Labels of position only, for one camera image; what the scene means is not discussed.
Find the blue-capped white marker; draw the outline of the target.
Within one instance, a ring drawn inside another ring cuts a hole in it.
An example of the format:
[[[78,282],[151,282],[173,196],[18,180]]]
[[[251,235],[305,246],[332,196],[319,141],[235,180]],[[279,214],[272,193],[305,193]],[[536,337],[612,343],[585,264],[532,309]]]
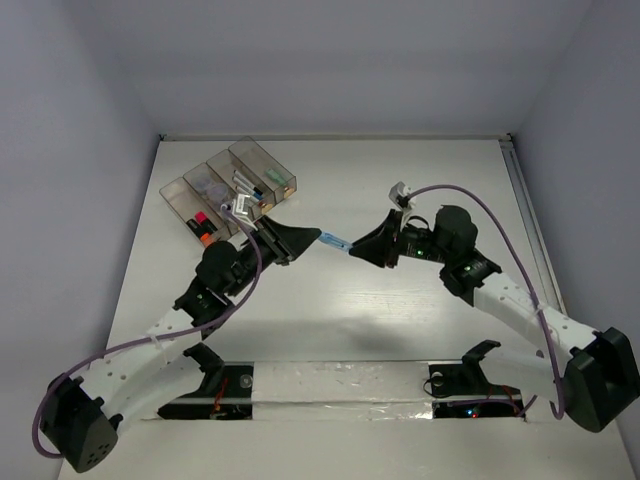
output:
[[[253,182],[251,182],[240,170],[234,171],[233,179],[236,183],[244,185],[247,190],[253,191],[254,196],[261,197],[263,195],[263,192]]]

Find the orange highlighter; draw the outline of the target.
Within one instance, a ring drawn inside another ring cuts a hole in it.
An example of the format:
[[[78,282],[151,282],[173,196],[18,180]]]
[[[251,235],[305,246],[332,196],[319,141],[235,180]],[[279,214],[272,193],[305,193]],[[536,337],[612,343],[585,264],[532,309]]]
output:
[[[216,236],[215,234],[217,232],[215,232],[214,234],[210,235],[208,234],[195,220],[195,218],[189,219],[186,222],[187,227],[189,228],[189,230],[197,237],[197,239],[200,241],[200,243],[205,247],[209,247],[210,245],[212,245],[213,243],[216,242]]]

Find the pink highlighter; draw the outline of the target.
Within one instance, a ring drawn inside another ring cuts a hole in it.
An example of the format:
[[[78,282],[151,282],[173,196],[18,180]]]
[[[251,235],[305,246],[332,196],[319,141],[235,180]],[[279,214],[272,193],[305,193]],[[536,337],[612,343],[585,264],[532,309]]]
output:
[[[211,219],[202,211],[195,215],[196,222],[210,235],[218,231],[217,226],[211,221]]]

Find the black-capped white marker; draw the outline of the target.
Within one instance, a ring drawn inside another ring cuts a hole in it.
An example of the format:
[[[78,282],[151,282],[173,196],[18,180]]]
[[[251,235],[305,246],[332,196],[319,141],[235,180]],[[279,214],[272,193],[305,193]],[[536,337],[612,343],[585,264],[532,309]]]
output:
[[[241,175],[239,172],[235,172],[233,175],[233,181],[238,184],[238,185],[242,185],[245,189],[252,191],[253,190],[253,185],[249,182],[248,179],[246,179],[243,175]]]

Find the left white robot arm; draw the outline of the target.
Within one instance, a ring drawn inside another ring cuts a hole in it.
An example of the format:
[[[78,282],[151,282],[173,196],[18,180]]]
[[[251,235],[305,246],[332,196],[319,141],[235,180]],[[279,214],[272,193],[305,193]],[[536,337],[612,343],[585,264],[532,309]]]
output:
[[[53,380],[32,425],[35,444],[46,437],[53,457],[75,472],[95,468],[125,428],[184,392],[215,392],[224,362],[206,344],[257,287],[272,264],[288,265],[321,235],[316,227],[282,225],[268,217],[240,226],[241,248],[228,241],[207,246],[195,276],[173,307],[134,340],[79,362]]]

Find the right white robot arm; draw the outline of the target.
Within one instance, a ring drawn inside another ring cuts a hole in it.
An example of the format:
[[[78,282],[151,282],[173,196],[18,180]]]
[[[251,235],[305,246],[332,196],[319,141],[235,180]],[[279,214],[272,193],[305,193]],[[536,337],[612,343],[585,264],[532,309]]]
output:
[[[462,358],[462,384],[482,392],[492,384],[522,388],[553,402],[583,429],[597,433],[639,397],[639,370],[628,337],[599,331],[535,299],[476,248],[478,229],[469,213],[445,205],[433,228],[415,227],[390,210],[374,231],[349,251],[381,268],[400,257],[441,264],[444,287],[469,306],[503,322],[542,352],[508,351],[485,340]]]

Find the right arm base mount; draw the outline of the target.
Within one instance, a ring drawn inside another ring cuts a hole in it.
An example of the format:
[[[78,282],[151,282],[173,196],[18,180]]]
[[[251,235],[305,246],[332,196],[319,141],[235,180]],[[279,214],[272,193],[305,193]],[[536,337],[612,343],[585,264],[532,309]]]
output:
[[[460,360],[429,366],[422,389],[433,400],[435,419],[523,418],[524,403],[518,389],[490,383],[480,362],[500,346],[485,340]]]

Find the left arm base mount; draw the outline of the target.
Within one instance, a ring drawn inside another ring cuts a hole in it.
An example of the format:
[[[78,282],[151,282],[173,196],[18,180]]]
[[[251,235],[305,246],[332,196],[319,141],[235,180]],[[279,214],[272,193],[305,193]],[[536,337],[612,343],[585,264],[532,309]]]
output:
[[[200,343],[186,351],[199,366],[198,388],[158,409],[163,420],[251,420],[253,363],[225,363]]]

